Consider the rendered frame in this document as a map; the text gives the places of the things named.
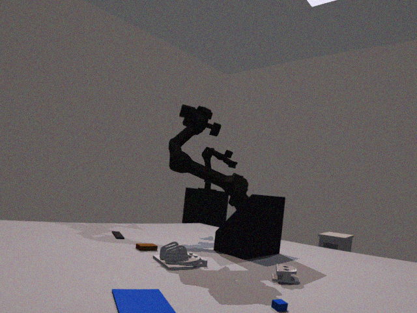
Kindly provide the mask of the blue flat rectangular plate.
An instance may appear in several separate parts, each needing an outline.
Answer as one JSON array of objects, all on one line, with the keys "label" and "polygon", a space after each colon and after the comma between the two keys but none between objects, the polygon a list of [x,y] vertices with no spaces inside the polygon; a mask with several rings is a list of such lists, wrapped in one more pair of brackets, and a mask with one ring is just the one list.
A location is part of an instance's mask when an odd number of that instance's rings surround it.
[{"label": "blue flat rectangular plate", "polygon": [[112,289],[118,313],[176,313],[159,289]]}]

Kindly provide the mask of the blue block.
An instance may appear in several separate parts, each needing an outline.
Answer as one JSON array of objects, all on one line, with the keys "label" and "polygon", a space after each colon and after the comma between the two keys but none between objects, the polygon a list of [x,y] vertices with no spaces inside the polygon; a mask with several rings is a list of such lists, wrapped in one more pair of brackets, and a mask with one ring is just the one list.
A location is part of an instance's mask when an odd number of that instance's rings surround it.
[{"label": "blue block", "polygon": [[282,299],[275,299],[275,300],[272,300],[271,307],[275,309],[276,311],[281,312],[281,311],[287,311],[287,305],[288,303],[286,303]]}]

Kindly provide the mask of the brown flat block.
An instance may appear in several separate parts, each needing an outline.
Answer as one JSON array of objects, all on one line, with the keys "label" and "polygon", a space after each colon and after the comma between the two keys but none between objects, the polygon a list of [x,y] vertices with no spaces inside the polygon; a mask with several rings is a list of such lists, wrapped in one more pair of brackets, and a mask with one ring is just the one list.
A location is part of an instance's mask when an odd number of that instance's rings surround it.
[{"label": "brown flat block", "polygon": [[136,249],[140,251],[158,250],[158,246],[153,243],[148,243],[148,244],[136,243]]}]

